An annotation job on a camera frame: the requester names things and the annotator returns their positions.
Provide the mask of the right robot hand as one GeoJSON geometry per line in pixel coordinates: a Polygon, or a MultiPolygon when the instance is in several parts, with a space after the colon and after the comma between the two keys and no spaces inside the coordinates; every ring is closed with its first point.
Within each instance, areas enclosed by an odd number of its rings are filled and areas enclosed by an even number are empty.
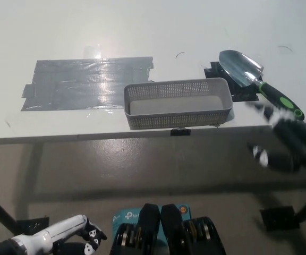
{"type": "Polygon", "coordinates": [[[305,123],[298,121],[290,110],[258,102],[247,102],[246,105],[269,123],[275,136],[290,151],[288,155],[271,153],[257,144],[249,143],[247,147],[254,159],[263,167],[284,172],[296,172],[300,167],[306,167],[305,123]]]}

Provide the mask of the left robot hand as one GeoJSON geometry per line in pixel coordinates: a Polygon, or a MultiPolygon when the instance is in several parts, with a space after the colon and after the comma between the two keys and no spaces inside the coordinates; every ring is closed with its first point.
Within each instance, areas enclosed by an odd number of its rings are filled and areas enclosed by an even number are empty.
{"type": "Polygon", "coordinates": [[[94,254],[107,236],[87,216],[76,215],[12,240],[21,254],[94,254]]]}

